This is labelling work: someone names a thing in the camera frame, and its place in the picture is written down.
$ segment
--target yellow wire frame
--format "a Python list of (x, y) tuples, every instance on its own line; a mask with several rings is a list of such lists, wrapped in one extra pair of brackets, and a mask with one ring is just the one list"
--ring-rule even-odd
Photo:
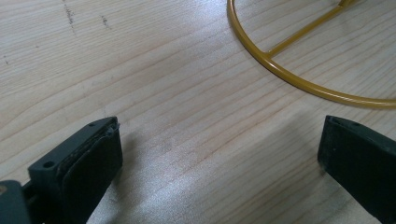
[(245, 33), (236, 15), (234, 0), (227, 0), (227, 1), (228, 1), (227, 8), (228, 8), (228, 14), (231, 25), (237, 37), (241, 41), (241, 43), (259, 63), (261, 63), (264, 67), (266, 67), (268, 70), (270, 70), (278, 77), (289, 82), (289, 84), (295, 86), (296, 88), (299, 88), (300, 90), (307, 91), (318, 97), (335, 101), (340, 104), (371, 107), (371, 108), (382, 108), (382, 109), (396, 108), (396, 100), (360, 97), (360, 96), (350, 95), (350, 94), (342, 93), (340, 91), (333, 91), (321, 87), (317, 84), (314, 84), (305, 79), (297, 77), (292, 72), (288, 71), (287, 69), (283, 68), (282, 66), (280, 66), (279, 64), (277, 64), (272, 60), (272, 57), (278, 54), (281, 50), (285, 49), (288, 45), (295, 42), (302, 36), (306, 35), (310, 31), (321, 25), (322, 23), (333, 18), (335, 15), (340, 13), (347, 6), (355, 2), (355, 0), (342, 0), (338, 4), (338, 6), (336, 6), (329, 12), (325, 13), (323, 16), (319, 17), (315, 21), (309, 23), (303, 29), (296, 32), (295, 34), (285, 39), (284, 41), (280, 42), (279, 44), (277, 44), (267, 52), (263, 52), (260, 49), (258, 49), (256, 45), (250, 40), (248, 35)]

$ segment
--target dark mark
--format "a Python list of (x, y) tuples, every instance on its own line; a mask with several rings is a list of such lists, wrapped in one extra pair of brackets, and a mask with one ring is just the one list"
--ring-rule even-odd
[(70, 26), (72, 27), (73, 33), (75, 34), (76, 32), (75, 32), (74, 26), (73, 26), (73, 23), (74, 23), (74, 18), (73, 18), (73, 16), (74, 16), (75, 14), (74, 14), (74, 12), (73, 12), (72, 10), (70, 10), (70, 8), (67, 6), (66, 1), (63, 0), (63, 2), (64, 2), (64, 11), (66, 12), (67, 19), (69, 19), (69, 24), (70, 24)]
[(110, 26), (109, 26), (108, 23), (107, 23), (107, 19), (106, 19), (105, 16), (102, 16), (102, 21), (103, 21), (103, 25), (104, 25), (106, 28), (111, 29)]

